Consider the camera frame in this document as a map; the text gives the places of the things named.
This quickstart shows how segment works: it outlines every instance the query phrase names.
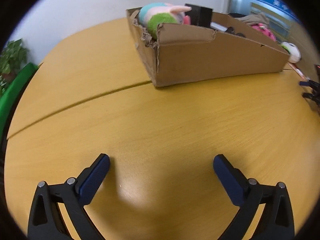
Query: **black box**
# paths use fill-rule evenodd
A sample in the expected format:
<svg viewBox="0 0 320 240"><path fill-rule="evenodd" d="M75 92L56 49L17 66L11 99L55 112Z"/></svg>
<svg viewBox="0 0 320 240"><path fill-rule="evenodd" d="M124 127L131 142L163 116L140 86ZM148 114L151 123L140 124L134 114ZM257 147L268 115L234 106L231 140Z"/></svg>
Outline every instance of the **black box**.
<svg viewBox="0 0 320 240"><path fill-rule="evenodd" d="M185 6L192 8L191 11L186 12L191 18L191 25L210 28L212 8L202 7L194 4L186 3Z"/></svg>

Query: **pink ear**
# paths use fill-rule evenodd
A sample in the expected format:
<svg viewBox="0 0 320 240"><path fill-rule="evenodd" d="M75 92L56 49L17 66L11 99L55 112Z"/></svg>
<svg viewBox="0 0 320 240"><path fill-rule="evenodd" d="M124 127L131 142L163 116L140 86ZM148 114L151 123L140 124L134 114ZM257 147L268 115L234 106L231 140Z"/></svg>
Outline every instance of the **pink ear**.
<svg viewBox="0 0 320 240"><path fill-rule="evenodd" d="M184 18L183 18L183 24L185 25L191 25L191 18L189 15L186 15Z"/></svg>
<svg viewBox="0 0 320 240"><path fill-rule="evenodd" d="M175 6L170 7L169 11L171 13L178 14L178 13L181 13L181 12L191 11L191 7L175 5Z"/></svg>

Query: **pink plush toy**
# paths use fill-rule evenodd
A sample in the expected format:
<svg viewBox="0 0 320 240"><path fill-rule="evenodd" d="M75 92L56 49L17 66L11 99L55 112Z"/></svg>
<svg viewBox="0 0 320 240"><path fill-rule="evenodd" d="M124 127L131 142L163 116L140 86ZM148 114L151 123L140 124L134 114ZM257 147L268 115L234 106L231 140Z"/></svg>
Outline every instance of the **pink plush toy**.
<svg viewBox="0 0 320 240"><path fill-rule="evenodd" d="M258 23L255 25L251 25L252 28L258 30L259 32L262 32L264 35L268 36L270 39L272 39L273 41L276 41L276 37L274 36L274 34L272 33L272 31L270 31L269 29L267 29L262 23Z"/></svg>

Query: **plush toy ear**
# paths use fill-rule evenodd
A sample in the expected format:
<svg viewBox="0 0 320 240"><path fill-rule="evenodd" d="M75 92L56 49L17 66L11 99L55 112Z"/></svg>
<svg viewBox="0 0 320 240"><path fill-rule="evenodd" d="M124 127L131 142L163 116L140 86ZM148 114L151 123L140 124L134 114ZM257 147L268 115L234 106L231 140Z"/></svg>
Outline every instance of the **plush toy ear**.
<svg viewBox="0 0 320 240"><path fill-rule="evenodd" d="M171 13L178 14L178 13L181 13L181 12L191 11L191 9L192 9L192 8L189 7L189 6L175 5L175 6L170 7L169 11L170 11Z"/></svg>

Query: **silver screw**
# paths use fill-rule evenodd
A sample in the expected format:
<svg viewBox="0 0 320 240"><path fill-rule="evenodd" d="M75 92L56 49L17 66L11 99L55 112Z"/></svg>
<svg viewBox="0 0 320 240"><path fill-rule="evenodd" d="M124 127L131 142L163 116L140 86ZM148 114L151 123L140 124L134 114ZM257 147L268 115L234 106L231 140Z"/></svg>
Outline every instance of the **silver screw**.
<svg viewBox="0 0 320 240"><path fill-rule="evenodd" d="M285 188L285 184L284 184L283 182L279 182L279 183L278 183L278 186L279 186L280 188Z"/></svg>
<svg viewBox="0 0 320 240"><path fill-rule="evenodd" d="M41 181L38 183L38 187L43 187L45 185L45 182L44 181Z"/></svg>
<svg viewBox="0 0 320 240"><path fill-rule="evenodd" d="M68 183L69 185L72 185L72 184L74 184L75 181L76 181L75 178L69 178L69 179L67 180L67 183Z"/></svg>
<svg viewBox="0 0 320 240"><path fill-rule="evenodd" d="M248 182L249 182L249 184L251 184L251 185L256 185L256 184L257 184L257 180L256 180L256 179L253 179L253 178L248 179Z"/></svg>

